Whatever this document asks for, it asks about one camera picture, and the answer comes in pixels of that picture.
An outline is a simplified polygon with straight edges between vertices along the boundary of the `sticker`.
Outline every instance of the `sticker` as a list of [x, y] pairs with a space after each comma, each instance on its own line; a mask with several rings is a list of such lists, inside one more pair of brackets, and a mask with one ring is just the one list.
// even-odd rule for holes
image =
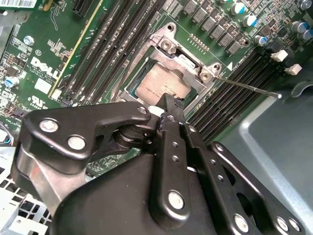
[[34, 8], [37, 0], [0, 0], [0, 7]]
[[35, 89], [48, 94], [48, 92], [50, 91], [51, 88], [51, 84], [47, 83], [46, 81], [43, 81], [41, 78], [38, 78], [36, 85], [35, 85]]

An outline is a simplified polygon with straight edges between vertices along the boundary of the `chip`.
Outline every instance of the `chip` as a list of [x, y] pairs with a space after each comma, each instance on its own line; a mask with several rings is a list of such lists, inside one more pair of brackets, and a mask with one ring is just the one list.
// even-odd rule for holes
[[202, 8], [199, 8], [198, 11], [192, 16], [192, 19], [196, 23], [200, 23], [206, 16], [206, 11]]
[[191, 87], [162, 64], [155, 64], [146, 74], [135, 94], [150, 105], [156, 105], [164, 93], [185, 98]]
[[275, 19], [271, 19], [271, 21], [269, 22], [269, 27], [272, 27], [274, 24], [276, 24], [276, 20]]
[[260, 30], [260, 35], [264, 37], [268, 36], [270, 33], [271, 33], [271, 30], [268, 25], [263, 26]]
[[213, 39], [219, 39], [221, 37], [222, 34], [225, 33], [225, 30], [223, 29], [223, 27], [221, 27], [220, 25], [218, 25], [213, 32], [210, 34], [210, 37]]
[[281, 30], [277, 32], [277, 35], [278, 37], [283, 38], [286, 36], [287, 33], [288, 33], [287, 30], [285, 28], [282, 28]]

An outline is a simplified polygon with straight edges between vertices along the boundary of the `hole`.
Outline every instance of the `hole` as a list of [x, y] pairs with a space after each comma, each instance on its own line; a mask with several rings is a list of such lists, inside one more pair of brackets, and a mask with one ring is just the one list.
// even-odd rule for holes
[[226, 173], [227, 178], [228, 178], [229, 181], [230, 181], [230, 184], [231, 184], [232, 186], [234, 186], [234, 184], [236, 183], [235, 176], [234, 176], [232, 173], [230, 173], [230, 171], [229, 171], [228, 169], [226, 169], [224, 166], [223, 166], [223, 168], [224, 168], [224, 171], [225, 171], [225, 173]]
[[172, 115], [168, 115], [168, 116], [167, 116], [167, 118], [168, 118], [169, 120], [171, 120], [172, 122], [175, 122], [175, 118], [174, 118], [174, 116], [172, 116]]
[[7, 183], [8, 181], [3, 180], [3, 182], [0, 184], [0, 188], [4, 188], [4, 186], [6, 186]]
[[223, 178], [223, 176], [222, 176], [222, 175], [218, 175], [218, 176], [217, 176], [217, 178], [218, 178], [221, 182], [223, 182], [223, 181], [224, 181], [224, 178]]
[[6, 187], [6, 190], [10, 192], [15, 192], [16, 190], [18, 190], [18, 187], [14, 183], [10, 183], [9, 186]]
[[15, 202], [21, 202], [23, 199], [21, 199], [20, 197], [14, 196], [12, 200]]
[[174, 30], [174, 27], [173, 27], [171, 24], [169, 24], [169, 25], [167, 26], [167, 29], [172, 32], [172, 31]]
[[33, 212], [33, 213], [36, 213], [36, 212], [38, 211], [39, 207], [40, 207], [39, 205], [35, 205], [35, 207], [34, 207], [34, 209], [32, 210], [32, 212]]
[[48, 215], [49, 215], [49, 211], [48, 211], [48, 209], [46, 209], [45, 212], [44, 212], [44, 218], [47, 218]]
[[219, 65], [215, 65], [213, 68], [214, 68], [215, 70], [220, 70], [220, 66], [219, 66]]
[[31, 211], [31, 209], [33, 208], [34, 203], [31, 203], [29, 201], [25, 201], [22, 205], [21, 205], [21, 209], [25, 210], [25, 211]]
[[26, 212], [19, 211], [19, 216], [22, 216], [22, 217], [26, 218], [27, 215], [28, 215], [28, 214], [27, 214]]
[[102, 144], [103, 139], [104, 139], [104, 135], [100, 135], [100, 136], [97, 136], [95, 138], [93, 153], [96, 153], [99, 150], [99, 148], [100, 148], [100, 146]]
[[173, 145], [173, 147], [178, 148], [178, 143], [177, 143], [177, 142], [174, 141], [174, 142], [172, 143], [172, 145]]
[[17, 192], [17, 195], [22, 196], [22, 197], [25, 197], [25, 196], [27, 195], [27, 193], [20, 189], [20, 190]]
[[179, 158], [176, 155], [172, 156], [172, 159], [174, 162], [178, 163], [179, 162]]

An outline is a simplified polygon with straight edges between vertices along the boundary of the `metal pin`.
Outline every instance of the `metal pin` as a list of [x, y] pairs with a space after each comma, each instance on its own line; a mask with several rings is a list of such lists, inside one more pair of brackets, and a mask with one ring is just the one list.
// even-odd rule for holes
[[232, 84], [232, 85], [235, 85], [235, 86], [243, 87], [243, 88], [249, 89], [249, 90], [251, 90], [253, 92], [257, 92], [257, 93], [260, 93], [260, 94], [265, 94], [265, 95], [268, 95], [268, 96], [272, 96], [272, 97], [275, 97], [275, 98], [278, 98], [278, 99], [280, 99], [282, 97], [281, 94], [278, 94], [278, 93], [275, 93], [275, 92], [268, 92], [268, 91], [265, 91], [265, 90], [262, 90], [262, 89], [259, 89], [259, 88], [253, 87], [253, 86], [249, 86], [247, 84], [243, 84], [243, 83], [240, 83], [240, 82], [235, 82], [235, 81], [228, 80], [228, 79], [225, 79], [225, 78], [222, 78], [222, 77], [214, 77], [214, 79], [222, 81], [222, 82], [226, 82], [226, 83], [229, 83], [229, 84]]

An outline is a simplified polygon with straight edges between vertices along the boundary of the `ram slot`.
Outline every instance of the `ram slot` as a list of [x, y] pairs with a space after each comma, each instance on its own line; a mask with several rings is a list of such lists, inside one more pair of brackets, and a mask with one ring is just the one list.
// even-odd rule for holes
[[[130, 34], [132, 33], [135, 27], [138, 27], [141, 24], [147, 23], [145, 21], [146, 19], [145, 15], [148, 15], [146, 12], [147, 12], [148, 7], [151, 4], [153, 4], [153, 1], [142, 1], [139, 9], [135, 12], [133, 18], [130, 20], [130, 23], [126, 27], [124, 27], [123, 31], [119, 34], [119, 37], [117, 38], [117, 40], [114, 42], [114, 45], [111, 46], [110, 51], [107, 53], [105, 57], [103, 57], [101, 65], [99, 66], [99, 70], [95, 74], [94, 79], [92, 80], [92, 83], [89, 84], [88, 87], [85, 89], [83, 95], [85, 95], [86, 97], [89, 97], [91, 95], [94, 88], [96, 87], [96, 84], [100, 81], [104, 72], [109, 67], [110, 63], [112, 62], [115, 54], [119, 53], [121, 57], [125, 56], [125, 53], [123, 52], [125, 51], [125, 49], [122, 48], [122, 45], [128, 39], [128, 37], [130, 36]], [[142, 32], [140, 32], [139, 30], [136, 30], [134, 35], [138, 33], [142, 33]], [[128, 42], [129, 44], [131, 44], [132, 41], [134, 40], [135, 38], [134, 35]], [[121, 66], [121, 64], [116, 63], [117, 60], [119, 59], [118, 58], [115, 59], [115, 64], [118, 64], [118, 66]]]
[[[130, 53], [133, 51], [133, 49], [137, 45], [137, 42], [140, 41], [139, 38], [141, 38], [142, 34], [147, 31], [147, 29], [149, 27], [149, 22], [151, 21], [153, 16], [156, 14], [156, 12], [161, 9], [161, 7], [164, 5], [164, 3], [165, 3], [165, 0], [162, 0], [162, 1], [159, 1], [157, 4], [155, 4], [153, 6], [153, 8], [150, 10], [149, 15], [144, 20], [144, 22], [141, 22], [138, 24], [138, 26], [140, 28], [135, 32], [131, 42], [129, 42], [129, 44], [127, 45], [127, 48], [124, 50], [124, 53], [121, 53], [121, 55], [117, 58], [117, 60], [115, 62], [115, 66], [113, 66], [111, 68], [109, 74], [106, 75], [106, 80], [104, 82], [102, 82], [102, 84], [100, 85], [100, 88], [96, 91], [96, 93], [92, 97], [92, 99], [90, 101], [91, 103], [97, 102], [100, 99], [100, 97], [103, 95], [103, 93], [106, 91], [106, 89], [108, 88], [108, 86], [110, 85], [112, 80], [118, 74], [118, 71], [120, 69], [120, 65], [123, 65], [125, 63], [126, 59], [130, 55]], [[142, 14], [139, 14], [137, 17], [139, 19], [141, 19]]]
[[77, 78], [78, 82], [75, 82], [74, 86], [72, 87], [73, 92], [79, 93], [81, 91], [82, 87], [87, 82], [90, 74], [92, 73], [93, 69], [96, 67], [96, 62], [99, 58], [99, 55], [108, 46], [108, 43], [111, 41], [111, 38], [114, 36], [115, 32], [119, 28], [121, 20], [127, 17], [128, 12], [130, 11], [134, 2], [135, 0], [133, 1], [126, 0], [122, 3], [122, 6], [119, 8], [113, 21], [108, 26], [106, 30], [107, 33], [102, 37], [102, 41], [97, 45], [96, 49], [94, 50], [94, 53], [92, 53], [89, 56], [89, 62], [86, 65], [86, 69], [83, 71], [82, 74], [79, 75], [79, 77]]

